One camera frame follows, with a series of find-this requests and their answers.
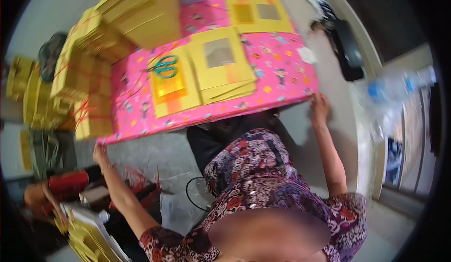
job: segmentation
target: purple floral top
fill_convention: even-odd
[[[218,175],[228,187],[216,194]],[[279,136],[266,129],[247,132],[220,152],[205,168],[208,189],[217,199],[208,217],[185,237],[162,228],[147,230],[140,246],[153,262],[210,262],[219,250],[208,239],[220,218],[249,208],[291,208],[310,213],[327,223],[330,242],[324,252],[330,262],[350,261],[367,236],[366,200],[346,193],[321,199],[293,167]]]

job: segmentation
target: woman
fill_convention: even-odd
[[[345,169],[326,125],[329,114],[327,97],[314,94],[311,107],[329,198],[322,200],[310,191],[293,168],[280,138],[265,129],[264,124],[263,128],[258,126],[258,129],[237,138],[217,155],[220,142],[200,129],[189,129],[188,140],[196,161],[209,191],[217,199],[208,217],[185,237],[162,228],[144,211],[109,163],[104,147],[96,146],[93,157],[102,169],[111,199],[126,218],[150,261],[238,261],[211,245],[208,231],[225,215],[263,207],[301,210],[329,226],[329,243],[317,253],[298,261],[349,261],[366,238],[366,201],[363,196],[347,191]],[[203,167],[209,156],[213,157],[212,160]]]

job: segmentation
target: black cable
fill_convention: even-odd
[[[192,181],[194,181],[194,180],[196,180],[196,179],[203,179],[203,177],[194,177],[194,178],[192,178],[191,180],[189,180],[189,181],[186,183],[186,189],[185,189],[185,191],[186,191],[186,196],[188,197],[189,201],[190,201],[195,207],[199,208],[200,210],[206,211],[206,209],[201,208],[201,207],[199,207],[196,203],[194,203],[194,202],[189,198],[189,195],[188,195],[188,185],[189,185],[189,183],[191,183]]]

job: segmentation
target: teal scissors handle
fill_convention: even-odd
[[[173,61],[168,61],[168,62],[163,62],[165,59],[168,59],[168,58],[174,58],[174,60]],[[157,64],[153,67],[152,70],[155,72],[155,74],[158,76],[158,78],[162,78],[162,79],[172,78],[172,77],[174,77],[177,74],[177,68],[175,68],[175,67],[173,67],[171,65],[176,64],[177,63],[177,59],[178,59],[178,57],[177,56],[173,56],[173,55],[162,57],[157,62]],[[171,75],[166,76],[166,75],[162,75],[161,74],[162,72],[167,72],[167,71],[171,71],[171,70],[173,70]]]

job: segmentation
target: pink tablecloth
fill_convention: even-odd
[[[224,0],[209,0],[182,6],[180,17],[184,38],[179,46],[189,42],[189,35],[212,28],[230,26]],[[111,121],[114,133],[99,138],[101,143],[124,140],[183,128],[194,124],[250,114],[303,101],[318,90],[313,65],[298,54],[304,47],[298,34],[255,33],[241,35],[247,59],[258,77],[257,90],[251,96],[223,101],[162,118],[155,118],[147,68],[150,58],[169,49],[173,43],[153,50],[140,49],[113,65],[111,74]]]

